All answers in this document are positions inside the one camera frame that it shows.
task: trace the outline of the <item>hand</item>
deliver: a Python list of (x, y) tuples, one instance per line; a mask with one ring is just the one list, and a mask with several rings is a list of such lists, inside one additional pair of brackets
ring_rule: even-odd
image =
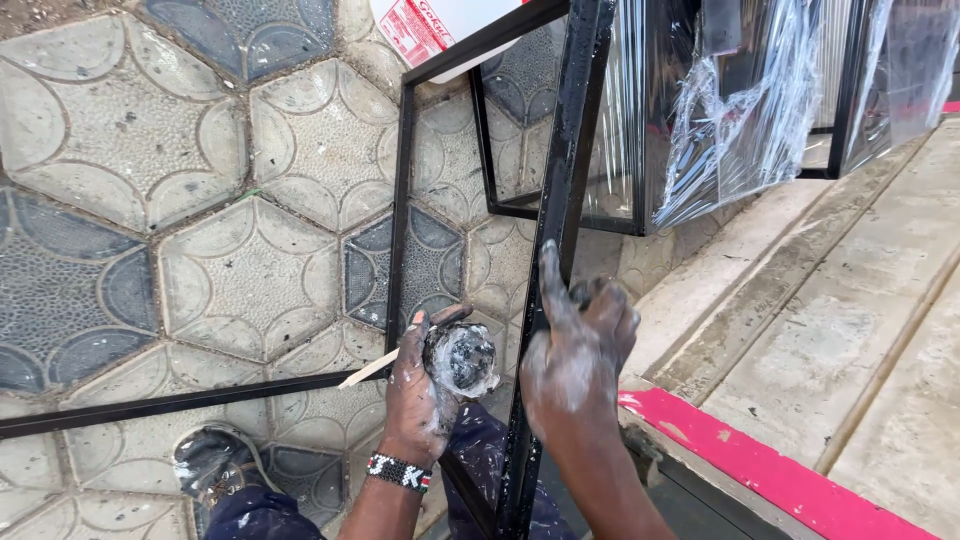
[(593, 280), (586, 290), (581, 311), (560, 277), (556, 242), (545, 242), (540, 295), (550, 330), (530, 340), (520, 388), (530, 427), (551, 451), (565, 441), (618, 437), (617, 379), (636, 343), (640, 315), (609, 277)]
[(471, 313), (473, 306), (457, 304), (429, 319), (425, 311), (414, 315), (413, 324), (400, 340), (387, 382), (387, 419), (378, 452), (424, 469), (431, 469), (444, 453), (459, 404), (423, 369), (423, 340), (430, 327), (465, 319)]

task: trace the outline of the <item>wristband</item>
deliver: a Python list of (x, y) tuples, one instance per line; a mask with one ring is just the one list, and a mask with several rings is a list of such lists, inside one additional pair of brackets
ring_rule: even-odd
[(395, 457), (374, 452), (367, 463), (367, 476), (377, 477), (420, 493), (426, 493), (433, 471), (424, 471), (416, 465)]

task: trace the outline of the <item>wooden stick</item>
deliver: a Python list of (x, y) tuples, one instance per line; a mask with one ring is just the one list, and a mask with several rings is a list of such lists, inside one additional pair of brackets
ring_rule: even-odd
[(348, 386), (353, 386), (357, 382), (360, 382), (361, 380), (366, 379), (367, 377), (372, 375), (374, 372), (387, 367), (388, 365), (390, 365), (390, 362), (396, 360), (396, 355), (399, 352), (400, 352), (400, 349), (393, 349), (386, 355), (381, 356), (380, 358), (374, 360), (373, 362), (365, 365), (363, 368), (360, 369), (360, 371), (347, 377), (347, 380), (344, 380), (343, 382), (341, 382), (340, 386), (337, 386), (337, 388), (343, 389), (343, 388), (347, 388)]

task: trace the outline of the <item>plastic container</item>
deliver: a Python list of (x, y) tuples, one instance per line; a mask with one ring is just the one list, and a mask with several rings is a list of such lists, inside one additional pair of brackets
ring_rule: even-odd
[[(519, 8), (524, 1), (370, 0), (370, 8), (380, 33), (408, 66), (416, 67), (457, 41)], [(514, 43), (516, 40), (466, 61), (430, 79), (430, 82), (445, 83), (480, 62), (509, 49)]]

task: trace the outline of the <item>dark blue trousers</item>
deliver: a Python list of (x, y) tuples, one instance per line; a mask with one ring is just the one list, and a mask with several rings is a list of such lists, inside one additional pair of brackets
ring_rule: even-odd
[[(503, 469), (507, 427), (479, 404), (463, 404), (450, 436), (449, 449), (492, 507)], [(447, 521), (453, 540), (484, 540), (464, 501), (444, 476)], [(252, 486), (223, 497), (210, 513), (206, 540), (323, 540), (317, 526), (297, 511), (297, 501), (268, 488)], [(538, 482), (530, 522), (530, 540), (577, 540), (560, 510)]]

